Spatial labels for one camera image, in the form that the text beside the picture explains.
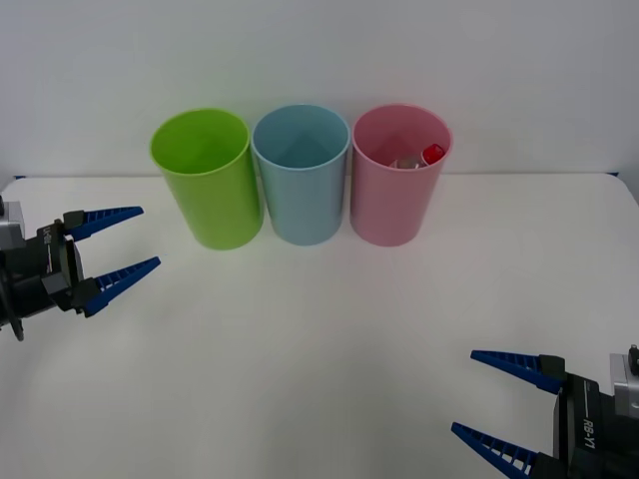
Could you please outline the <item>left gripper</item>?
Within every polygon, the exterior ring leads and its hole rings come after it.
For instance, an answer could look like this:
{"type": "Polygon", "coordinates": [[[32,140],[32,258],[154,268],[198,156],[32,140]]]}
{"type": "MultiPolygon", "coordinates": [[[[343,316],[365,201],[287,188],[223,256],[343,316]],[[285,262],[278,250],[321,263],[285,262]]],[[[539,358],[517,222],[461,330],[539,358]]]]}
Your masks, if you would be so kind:
{"type": "Polygon", "coordinates": [[[157,256],[97,277],[84,279],[79,251],[74,240],[85,240],[95,233],[142,215],[139,206],[94,211],[72,211],[63,221],[37,230],[38,247],[44,265],[41,282],[48,297],[63,311],[75,309],[91,317],[113,299],[139,282],[161,264],[157,256]]]}

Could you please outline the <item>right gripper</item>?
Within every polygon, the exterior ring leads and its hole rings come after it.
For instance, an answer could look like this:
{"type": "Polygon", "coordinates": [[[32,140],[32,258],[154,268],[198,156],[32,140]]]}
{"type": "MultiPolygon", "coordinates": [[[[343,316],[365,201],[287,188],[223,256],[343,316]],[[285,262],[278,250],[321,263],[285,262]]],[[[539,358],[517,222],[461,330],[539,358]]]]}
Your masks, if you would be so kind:
{"type": "Polygon", "coordinates": [[[510,479],[638,479],[638,420],[619,415],[597,382],[570,374],[565,359],[472,350],[470,358],[557,395],[553,455],[533,452],[453,422],[451,432],[510,479]]]}

